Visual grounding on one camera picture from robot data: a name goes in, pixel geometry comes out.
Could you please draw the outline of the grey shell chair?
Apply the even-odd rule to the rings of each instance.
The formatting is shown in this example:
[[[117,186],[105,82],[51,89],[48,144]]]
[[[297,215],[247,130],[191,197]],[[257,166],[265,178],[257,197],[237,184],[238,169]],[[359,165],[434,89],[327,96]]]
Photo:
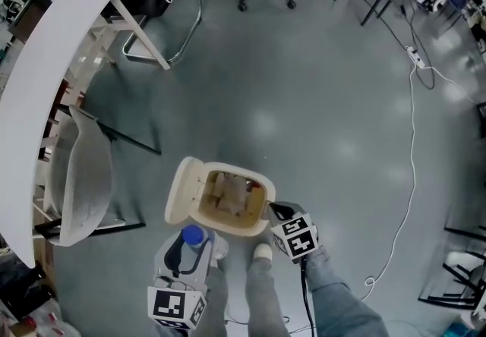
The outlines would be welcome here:
[[[50,159],[46,191],[56,216],[34,226],[34,238],[70,247],[85,238],[143,228],[116,218],[104,222],[113,189],[111,142],[123,140],[156,156],[160,150],[147,146],[101,123],[77,106],[57,104],[65,113]]]

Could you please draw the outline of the white table with black legs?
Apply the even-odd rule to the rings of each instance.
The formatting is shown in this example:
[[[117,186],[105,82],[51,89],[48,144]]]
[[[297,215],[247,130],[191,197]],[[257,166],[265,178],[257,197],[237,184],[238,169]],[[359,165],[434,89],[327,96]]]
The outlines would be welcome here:
[[[469,311],[486,320],[486,224],[473,229],[445,228],[450,236],[433,256],[418,300]]]

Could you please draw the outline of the person's right forearm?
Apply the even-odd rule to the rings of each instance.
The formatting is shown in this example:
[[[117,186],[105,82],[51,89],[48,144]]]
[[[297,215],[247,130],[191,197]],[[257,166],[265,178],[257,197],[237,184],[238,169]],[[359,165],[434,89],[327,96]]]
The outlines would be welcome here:
[[[308,254],[306,281],[317,337],[390,337],[381,316],[335,273],[324,246]]]

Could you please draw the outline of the dark blue chair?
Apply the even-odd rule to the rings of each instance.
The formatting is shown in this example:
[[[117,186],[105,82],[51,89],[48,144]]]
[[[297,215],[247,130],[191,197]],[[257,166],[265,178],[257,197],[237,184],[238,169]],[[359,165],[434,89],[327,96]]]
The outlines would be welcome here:
[[[469,16],[477,13],[481,10],[481,4],[478,4],[478,0],[447,0],[453,11],[447,20],[453,18],[450,28],[453,27],[459,19],[467,19]]]

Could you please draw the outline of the person's right leg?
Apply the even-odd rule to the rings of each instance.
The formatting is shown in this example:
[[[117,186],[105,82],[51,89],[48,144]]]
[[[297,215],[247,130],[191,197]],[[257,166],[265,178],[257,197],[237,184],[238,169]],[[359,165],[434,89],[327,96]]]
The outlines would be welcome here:
[[[245,295],[249,308],[248,337],[290,337],[280,309],[270,260],[258,257],[248,269]]]

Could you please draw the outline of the person's leg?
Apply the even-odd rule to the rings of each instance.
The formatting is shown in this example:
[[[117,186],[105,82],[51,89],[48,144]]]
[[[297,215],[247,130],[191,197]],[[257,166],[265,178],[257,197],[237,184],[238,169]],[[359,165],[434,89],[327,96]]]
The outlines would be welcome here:
[[[221,269],[211,266],[208,278],[208,337],[227,337],[225,312],[229,291],[226,275]]]
[[[290,337],[280,309],[270,260],[258,257],[248,269],[245,295],[249,308],[248,337]]]

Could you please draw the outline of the white power strip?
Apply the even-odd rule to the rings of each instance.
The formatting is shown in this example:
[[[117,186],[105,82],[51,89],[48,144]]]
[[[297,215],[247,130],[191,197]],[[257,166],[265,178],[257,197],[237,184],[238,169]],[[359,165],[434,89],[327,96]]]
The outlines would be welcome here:
[[[411,46],[406,46],[405,50],[410,57],[412,63],[418,68],[418,69],[423,69],[425,68],[425,63],[421,59],[420,55],[418,54],[418,50],[414,49]]]

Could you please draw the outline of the teal bin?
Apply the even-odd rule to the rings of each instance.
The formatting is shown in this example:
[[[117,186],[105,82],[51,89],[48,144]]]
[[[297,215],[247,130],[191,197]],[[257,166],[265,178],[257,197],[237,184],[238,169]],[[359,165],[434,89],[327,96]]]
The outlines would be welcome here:
[[[441,337],[486,337],[486,321],[467,323],[465,320],[453,321]]]

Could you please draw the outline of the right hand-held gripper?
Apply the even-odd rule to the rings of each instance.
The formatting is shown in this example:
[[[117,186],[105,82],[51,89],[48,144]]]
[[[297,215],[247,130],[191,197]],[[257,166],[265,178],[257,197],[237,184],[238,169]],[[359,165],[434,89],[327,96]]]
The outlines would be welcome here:
[[[290,260],[297,261],[318,248],[317,229],[300,205],[269,203],[267,210],[276,246]]]

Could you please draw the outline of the beige pedal trash bin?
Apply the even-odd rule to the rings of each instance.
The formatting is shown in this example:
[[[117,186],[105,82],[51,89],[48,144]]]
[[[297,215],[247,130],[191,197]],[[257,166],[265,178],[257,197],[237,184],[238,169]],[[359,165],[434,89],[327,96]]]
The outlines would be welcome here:
[[[218,172],[250,178],[263,187],[264,202],[256,215],[237,217],[210,207],[207,193]],[[254,237],[267,227],[269,219],[264,210],[275,199],[276,189],[273,182],[262,174],[221,162],[202,162],[187,156],[175,173],[166,204],[165,220],[171,225],[177,225],[192,218],[195,222],[217,231],[240,237]]]

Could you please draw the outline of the plastic bottle with blue cap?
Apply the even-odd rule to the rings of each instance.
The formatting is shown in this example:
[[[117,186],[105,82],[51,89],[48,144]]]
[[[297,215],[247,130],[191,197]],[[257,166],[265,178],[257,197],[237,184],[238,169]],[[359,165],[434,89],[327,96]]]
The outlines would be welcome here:
[[[195,252],[199,252],[205,244],[209,244],[213,260],[222,260],[229,252],[226,239],[213,230],[199,225],[187,225],[182,229],[181,234],[184,242]]]

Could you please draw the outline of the black bag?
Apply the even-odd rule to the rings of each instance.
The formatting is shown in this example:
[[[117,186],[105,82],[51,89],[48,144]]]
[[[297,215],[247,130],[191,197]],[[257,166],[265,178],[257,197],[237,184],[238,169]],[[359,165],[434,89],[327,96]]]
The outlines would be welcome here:
[[[0,258],[0,301],[17,320],[54,298],[39,262],[30,269],[13,254]]]

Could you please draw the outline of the person's left leg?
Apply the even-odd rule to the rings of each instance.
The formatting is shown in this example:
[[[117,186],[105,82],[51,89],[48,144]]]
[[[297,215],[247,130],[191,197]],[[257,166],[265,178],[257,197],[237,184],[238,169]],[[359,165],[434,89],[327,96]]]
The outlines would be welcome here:
[[[226,275],[221,269],[211,266],[208,278],[208,337],[227,337],[225,312],[229,291]]]

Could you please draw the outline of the long white table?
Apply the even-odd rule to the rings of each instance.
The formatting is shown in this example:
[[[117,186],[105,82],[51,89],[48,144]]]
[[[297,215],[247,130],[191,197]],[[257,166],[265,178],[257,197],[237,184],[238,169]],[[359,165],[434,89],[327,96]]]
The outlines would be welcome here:
[[[121,0],[55,0],[41,17],[0,98],[0,235],[29,268],[35,266],[33,190],[45,126],[69,64],[107,4],[157,62],[170,68]]]

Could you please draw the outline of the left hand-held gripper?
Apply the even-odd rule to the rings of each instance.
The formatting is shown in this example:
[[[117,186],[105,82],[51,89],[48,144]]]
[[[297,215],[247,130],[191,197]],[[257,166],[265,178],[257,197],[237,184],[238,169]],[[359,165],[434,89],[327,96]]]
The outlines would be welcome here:
[[[205,238],[189,244],[190,275],[180,273],[182,233],[170,237],[157,251],[153,284],[147,287],[147,315],[161,326],[195,330],[207,307],[207,273],[213,257],[213,241]]]

